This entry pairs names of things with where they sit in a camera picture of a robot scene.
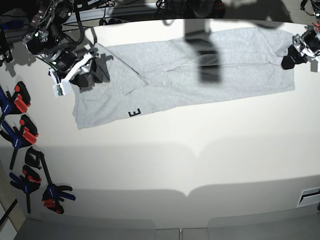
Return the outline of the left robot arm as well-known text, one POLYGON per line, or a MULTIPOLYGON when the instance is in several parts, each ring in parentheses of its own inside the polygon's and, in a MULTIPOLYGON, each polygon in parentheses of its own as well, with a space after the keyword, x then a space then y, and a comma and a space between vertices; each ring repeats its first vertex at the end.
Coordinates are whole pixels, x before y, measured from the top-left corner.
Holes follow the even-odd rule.
POLYGON ((306 31, 302 35, 296 34, 292 37, 292 44, 281 62, 281 67, 284 70, 291 70, 295 65, 304 64, 308 58, 320 62, 320 1, 310 0, 313 13, 306 11, 307 2, 308 0, 302 0, 300 9, 309 16, 315 17, 316 22, 307 25, 306 31))

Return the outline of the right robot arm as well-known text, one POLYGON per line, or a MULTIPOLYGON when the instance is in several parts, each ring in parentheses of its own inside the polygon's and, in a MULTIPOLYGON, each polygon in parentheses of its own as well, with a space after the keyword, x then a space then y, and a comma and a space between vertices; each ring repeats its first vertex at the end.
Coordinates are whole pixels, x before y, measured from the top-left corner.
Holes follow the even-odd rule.
POLYGON ((31 31, 23 38, 27 50, 49 65, 48 74, 58 86, 63 81, 81 89, 108 82, 106 63, 96 51, 78 56, 76 48, 85 39, 80 12, 106 4, 105 0, 42 0, 31 20, 31 31), (63 25, 75 14, 79 39, 63 31, 63 25))

